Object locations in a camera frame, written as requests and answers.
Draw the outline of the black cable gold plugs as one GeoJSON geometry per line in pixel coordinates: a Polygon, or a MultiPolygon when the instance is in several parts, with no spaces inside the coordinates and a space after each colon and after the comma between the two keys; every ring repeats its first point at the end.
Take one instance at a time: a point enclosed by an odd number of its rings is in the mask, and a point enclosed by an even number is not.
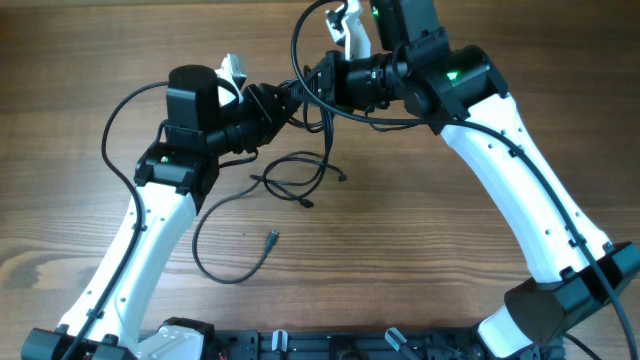
{"type": "Polygon", "coordinates": [[[292,116],[288,122],[296,128],[311,134],[321,134],[323,149],[317,153],[299,150],[282,156],[271,162],[261,174],[250,178],[262,183],[274,197],[298,202],[305,208],[314,203],[308,199],[322,183],[327,172],[332,172],[339,182],[347,180],[346,173],[329,162],[329,155],[334,144],[334,117],[325,110],[319,110],[320,119],[309,119],[309,106],[304,105],[300,118],[292,116]]]}

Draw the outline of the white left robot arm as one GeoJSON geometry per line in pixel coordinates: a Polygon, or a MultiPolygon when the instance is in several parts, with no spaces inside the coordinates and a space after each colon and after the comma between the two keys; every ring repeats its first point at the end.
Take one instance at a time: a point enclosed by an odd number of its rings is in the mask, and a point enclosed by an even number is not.
{"type": "Polygon", "coordinates": [[[199,214],[228,153],[255,154],[299,107],[292,87],[246,85],[230,69],[172,70],[161,82],[167,118],[132,179],[131,202],[96,273],[53,330],[34,328],[23,359],[214,359],[215,328],[172,318],[147,339],[141,325],[177,242],[199,214]]]}

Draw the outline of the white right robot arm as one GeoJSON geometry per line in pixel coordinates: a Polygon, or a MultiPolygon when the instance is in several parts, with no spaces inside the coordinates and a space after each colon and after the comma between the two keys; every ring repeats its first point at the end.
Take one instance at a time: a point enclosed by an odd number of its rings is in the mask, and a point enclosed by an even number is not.
{"type": "Polygon", "coordinates": [[[611,306],[632,358],[639,355],[619,296],[638,274],[639,251],[615,244],[565,190],[528,134],[508,85],[476,46],[452,50],[430,1],[375,1],[383,50],[371,51],[362,5],[342,1],[326,13],[341,47],[321,74],[316,96],[330,111],[366,121],[370,109],[404,102],[406,120],[372,119],[380,131],[427,125],[471,168],[525,257],[530,278],[476,327],[487,355],[514,356],[564,336],[611,306]]]}

